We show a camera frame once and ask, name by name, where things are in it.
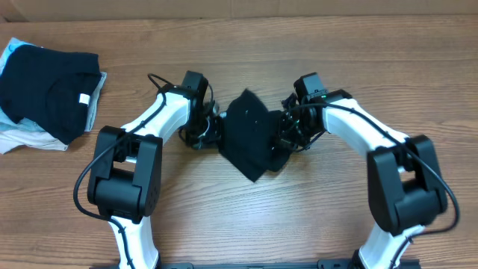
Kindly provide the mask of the black t-shirt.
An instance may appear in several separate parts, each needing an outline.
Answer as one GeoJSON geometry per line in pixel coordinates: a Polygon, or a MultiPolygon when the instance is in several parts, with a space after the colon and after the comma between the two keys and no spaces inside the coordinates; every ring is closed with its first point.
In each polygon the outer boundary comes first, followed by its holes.
{"type": "Polygon", "coordinates": [[[270,111],[250,90],[234,99],[222,118],[219,153],[251,182],[279,172],[291,151],[275,142],[281,111],[270,111]]]}

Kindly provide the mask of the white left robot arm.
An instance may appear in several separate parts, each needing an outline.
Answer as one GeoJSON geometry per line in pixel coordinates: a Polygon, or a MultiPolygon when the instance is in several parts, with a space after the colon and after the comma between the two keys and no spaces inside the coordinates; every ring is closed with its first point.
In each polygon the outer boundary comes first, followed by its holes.
{"type": "Polygon", "coordinates": [[[98,133],[93,160],[79,176],[90,177],[87,199],[98,211],[79,210],[111,226],[118,268],[161,266],[150,217],[161,192],[163,146],[175,132],[192,149],[214,146],[220,139],[217,110],[214,100],[204,100],[211,90],[203,74],[188,71],[180,85],[159,86],[155,102],[136,120],[98,133]]]}

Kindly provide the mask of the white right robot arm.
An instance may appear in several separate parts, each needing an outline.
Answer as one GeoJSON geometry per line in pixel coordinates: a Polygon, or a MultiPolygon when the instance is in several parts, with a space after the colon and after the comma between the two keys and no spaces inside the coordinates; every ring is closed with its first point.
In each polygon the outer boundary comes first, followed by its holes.
{"type": "Polygon", "coordinates": [[[419,268],[419,262],[402,255],[447,210],[447,187],[432,141],[387,127],[345,90],[329,92],[317,73],[300,77],[294,89],[282,103],[277,144],[299,152],[326,132],[347,142],[366,160],[368,204],[375,221],[351,259],[321,260],[317,266],[419,268]]]}

